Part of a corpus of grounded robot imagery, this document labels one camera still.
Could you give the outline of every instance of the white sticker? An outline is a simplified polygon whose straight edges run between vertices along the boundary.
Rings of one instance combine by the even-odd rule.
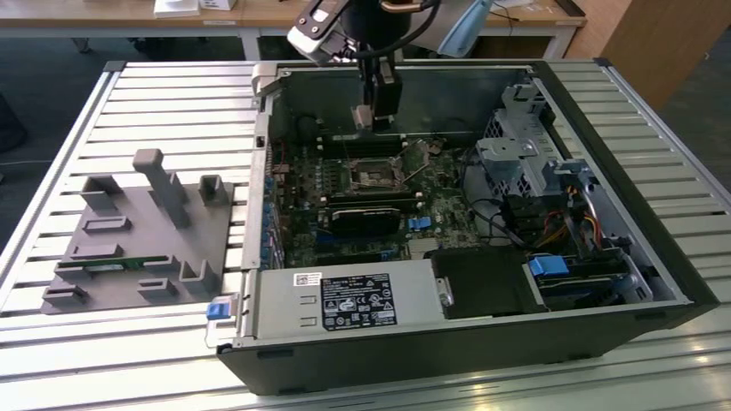
[[[87,271],[123,271],[124,267],[121,264],[108,264],[108,265],[89,265],[84,267]]]
[[[204,20],[205,26],[235,26],[236,20]]]
[[[297,272],[295,273],[295,287],[320,285],[320,278],[320,272]]]

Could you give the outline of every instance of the blue connector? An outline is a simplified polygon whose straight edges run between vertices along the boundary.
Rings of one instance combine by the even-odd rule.
[[[432,218],[428,216],[421,218],[409,218],[407,224],[409,229],[428,229],[432,226]]]
[[[205,318],[213,319],[229,319],[231,318],[231,303],[229,302],[212,302],[208,304],[208,310],[205,310]]]
[[[539,255],[528,262],[529,272],[533,277],[565,276],[568,274],[567,262],[559,255]]]

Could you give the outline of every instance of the motherboard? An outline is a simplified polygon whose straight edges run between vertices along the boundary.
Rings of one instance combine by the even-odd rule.
[[[464,148],[439,136],[327,135],[273,145],[284,266],[421,259],[480,244]]]

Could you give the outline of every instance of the table leg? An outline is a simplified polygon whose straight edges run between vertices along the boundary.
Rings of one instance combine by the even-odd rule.
[[[573,38],[573,33],[576,32],[575,27],[556,27],[555,34],[551,37],[551,42],[548,47],[545,47],[544,58],[556,59],[563,58],[563,55],[567,53],[568,45],[571,44],[571,39]]]
[[[71,41],[73,41],[76,49],[81,54],[87,54],[92,51],[92,48],[89,47],[89,38],[73,38]]]
[[[261,53],[259,51],[259,37],[260,31],[257,28],[244,28],[239,32],[243,44],[243,54],[248,61],[257,62],[261,60]]]

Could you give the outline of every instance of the aluminum table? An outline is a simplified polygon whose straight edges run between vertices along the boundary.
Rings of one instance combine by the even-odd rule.
[[[241,281],[253,63],[109,64],[0,257],[0,408],[728,407],[728,193],[611,67],[592,61],[551,65],[719,297],[716,310],[597,359],[281,397],[251,394],[215,358],[204,343],[205,304],[43,315],[44,287],[85,205],[77,195],[84,178],[112,173],[123,186],[144,184],[131,167],[144,147],[163,150],[164,167],[183,183],[211,173],[235,183],[224,291],[236,291]],[[580,157],[569,132],[559,131]]]

